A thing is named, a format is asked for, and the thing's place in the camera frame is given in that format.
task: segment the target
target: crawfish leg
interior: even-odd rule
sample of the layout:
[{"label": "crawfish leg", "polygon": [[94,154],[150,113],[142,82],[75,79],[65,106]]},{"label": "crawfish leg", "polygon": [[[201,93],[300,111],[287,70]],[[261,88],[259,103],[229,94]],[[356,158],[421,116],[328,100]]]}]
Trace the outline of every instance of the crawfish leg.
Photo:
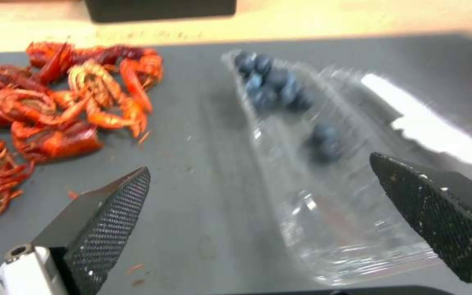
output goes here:
[{"label": "crawfish leg", "polygon": [[61,46],[56,54],[45,64],[34,78],[41,84],[48,84],[61,78],[73,63],[73,52],[67,43]]},{"label": "crawfish leg", "polygon": [[126,120],[120,116],[102,112],[94,99],[90,99],[86,104],[86,114],[90,123],[107,129],[117,129],[135,124],[132,120]]},{"label": "crawfish leg", "polygon": [[53,92],[50,97],[63,109],[73,106],[77,101],[77,94],[69,90]]},{"label": "crawfish leg", "polygon": [[134,125],[130,126],[132,135],[137,138],[141,132],[144,132],[147,129],[147,116],[143,112],[142,107],[137,104],[130,97],[125,95],[118,100],[121,110],[123,112],[123,117],[128,120],[133,120]]},{"label": "crawfish leg", "polygon": [[8,208],[10,203],[10,192],[5,192],[4,196],[0,200],[0,215]]},{"label": "crawfish leg", "polygon": [[121,77],[133,99],[146,109],[148,113],[152,113],[152,103],[136,75],[135,63],[136,61],[133,60],[123,60],[120,64]]}]

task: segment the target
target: black object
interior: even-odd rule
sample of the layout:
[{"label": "black object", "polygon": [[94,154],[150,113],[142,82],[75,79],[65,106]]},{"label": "black object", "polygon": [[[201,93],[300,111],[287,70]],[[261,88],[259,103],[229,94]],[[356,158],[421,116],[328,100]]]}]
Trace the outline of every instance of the black object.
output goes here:
[{"label": "black object", "polygon": [[461,280],[472,282],[472,181],[378,153],[370,162],[405,220]]},{"label": "black object", "polygon": [[136,225],[150,185],[139,168],[71,202],[35,239],[49,248],[71,295],[94,295]]},{"label": "black object", "polygon": [[236,0],[85,0],[94,22],[233,15]]},{"label": "black object", "polygon": [[382,288],[361,288],[343,290],[255,293],[246,295],[451,295],[445,291],[428,287],[399,286]]}]

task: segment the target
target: clear plastic bag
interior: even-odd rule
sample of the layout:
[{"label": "clear plastic bag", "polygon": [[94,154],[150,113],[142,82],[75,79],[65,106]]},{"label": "clear plastic bag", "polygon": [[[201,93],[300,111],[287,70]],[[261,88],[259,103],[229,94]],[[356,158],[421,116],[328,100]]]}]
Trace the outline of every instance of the clear plastic bag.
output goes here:
[{"label": "clear plastic bag", "polygon": [[[436,254],[403,220],[369,166],[373,151],[427,162],[416,144],[384,135],[368,114],[336,89],[343,80],[300,63],[275,60],[316,96],[306,112],[257,113],[234,66],[239,50],[222,56],[234,75],[250,140],[290,254],[323,284],[351,284],[438,263]],[[336,162],[314,161],[307,147],[313,126],[324,120],[340,135]]]}]

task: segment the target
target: gray cutting mat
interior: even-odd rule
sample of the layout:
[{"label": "gray cutting mat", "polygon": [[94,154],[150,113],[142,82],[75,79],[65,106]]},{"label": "gray cutting mat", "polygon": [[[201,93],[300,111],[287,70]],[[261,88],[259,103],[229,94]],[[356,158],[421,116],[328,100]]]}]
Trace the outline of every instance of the gray cutting mat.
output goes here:
[{"label": "gray cutting mat", "polygon": [[[448,112],[472,118],[472,41],[461,36],[159,47],[165,80],[150,92],[152,134],[139,149],[128,132],[102,134],[103,150],[41,166],[0,217],[0,263],[33,239],[70,200],[67,190],[105,185],[139,166],[152,184],[138,224],[100,294],[243,293],[321,288],[286,255],[236,102],[219,62],[244,48],[323,68],[376,70],[426,93]],[[0,64],[26,65],[24,53]],[[126,276],[132,265],[145,269]],[[139,286],[134,280],[143,279]],[[359,284],[421,284],[472,294],[438,264]]]}]

